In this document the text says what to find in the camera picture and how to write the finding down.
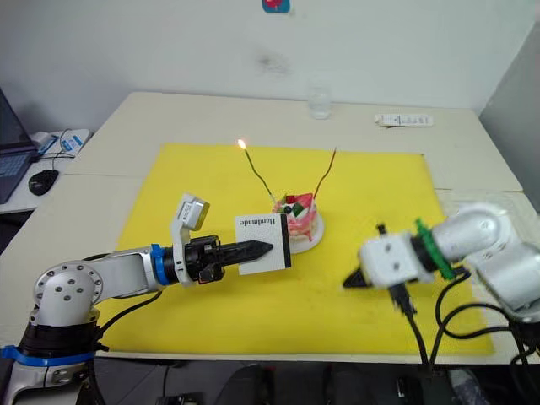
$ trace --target clear glass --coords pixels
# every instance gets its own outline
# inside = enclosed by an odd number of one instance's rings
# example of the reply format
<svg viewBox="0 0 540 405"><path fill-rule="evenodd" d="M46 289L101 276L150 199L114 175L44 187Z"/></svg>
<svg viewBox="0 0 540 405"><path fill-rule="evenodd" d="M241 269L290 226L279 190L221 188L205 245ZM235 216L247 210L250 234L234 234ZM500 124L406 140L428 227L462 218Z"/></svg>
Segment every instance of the clear glass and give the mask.
<svg viewBox="0 0 540 405"><path fill-rule="evenodd" d="M312 84L307 96L310 114L316 120L326 120L332 108L330 88L325 84Z"/></svg>

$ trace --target blue ring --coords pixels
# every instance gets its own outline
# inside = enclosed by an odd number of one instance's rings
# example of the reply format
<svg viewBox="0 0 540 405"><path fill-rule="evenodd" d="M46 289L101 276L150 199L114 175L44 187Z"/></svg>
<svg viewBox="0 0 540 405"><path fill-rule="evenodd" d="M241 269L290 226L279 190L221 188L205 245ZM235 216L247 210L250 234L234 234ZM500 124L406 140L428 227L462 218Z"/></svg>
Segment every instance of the blue ring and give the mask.
<svg viewBox="0 0 540 405"><path fill-rule="evenodd" d="M25 356L17 350L16 346L9 345L2 349L2 357L5 359L14 359L22 365L31 365L33 367L54 367L56 365L75 365L84 363L93 359L95 352L75 354L74 356L55 357L52 359L42 359L41 357Z"/></svg>
<svg viewBox="0 0 540 405"><path fill-rule="evenodd" d="M163 255L165 249L159 247L157 243L152 244L152 251L150 251L150 256L152 257L152 262L154 263L155 277L158 278L158 281L161 285L169 285L169 279L165 274L165 266L163 264Z"/></svg>

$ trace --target green ring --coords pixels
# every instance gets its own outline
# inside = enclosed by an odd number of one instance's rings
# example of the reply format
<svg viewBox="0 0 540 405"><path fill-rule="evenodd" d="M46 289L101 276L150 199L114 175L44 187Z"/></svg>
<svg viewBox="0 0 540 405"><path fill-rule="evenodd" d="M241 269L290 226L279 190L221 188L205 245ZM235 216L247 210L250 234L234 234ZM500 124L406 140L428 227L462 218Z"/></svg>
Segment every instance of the green ring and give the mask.
<svg viewBox="0 0 540 405"><path fill-rule="evenodd" d="M442 256L442 253L435 244L431 231L422 223L420 218L416 220L416 226L418 228L418 236L422 239L425 250L429 253L431 259L439 267L440 274L445 280L452 280L456 276L454 270L445 257Z"/></svg>

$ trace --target laptop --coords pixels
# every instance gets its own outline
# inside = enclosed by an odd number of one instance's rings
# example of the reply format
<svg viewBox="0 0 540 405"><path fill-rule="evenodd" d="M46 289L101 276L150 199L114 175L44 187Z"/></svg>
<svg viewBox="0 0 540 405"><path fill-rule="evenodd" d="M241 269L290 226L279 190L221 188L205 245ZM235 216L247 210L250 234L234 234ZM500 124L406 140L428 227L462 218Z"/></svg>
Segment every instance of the laptop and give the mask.
<svg viewBox="0 0 540 405"><path fill-rule="evenodd" d="M0 89L0 204L4 204L30 167L36 147Z"/></svg>

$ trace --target lit candle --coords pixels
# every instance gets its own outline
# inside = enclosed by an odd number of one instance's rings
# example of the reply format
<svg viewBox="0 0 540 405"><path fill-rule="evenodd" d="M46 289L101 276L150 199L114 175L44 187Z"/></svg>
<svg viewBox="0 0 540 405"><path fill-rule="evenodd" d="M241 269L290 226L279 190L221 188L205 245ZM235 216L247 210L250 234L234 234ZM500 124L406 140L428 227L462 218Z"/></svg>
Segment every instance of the lit candle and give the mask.
<svg viewBox="0 0 540 405"><path fill-rule="evenodd" d="M261 177L261 175L259 175L259 174L257 173L257 171L255 170L255 166L253 165L253 162L251 161L251 156L250 156L250 154L247 152L246 143L245 143L242 139L239 139L239 140L238 140L238 146L240 146L240 147L244 150L244 153L246 154L246 157L247 157L247 161L250 162L250 166L251 166L251 169L253 170L253 173L255 173L255 176L257 176L257 177L259 178L259 180L262 181L262 184L264 185L264 188L267 189L268 195L270 196L270 198L272 199L273 203L275 204L275 203L276 203L276 199L274 198L272 192L271 192L270 189L268 188L267 183L264 181L264 179Z"/></svg>

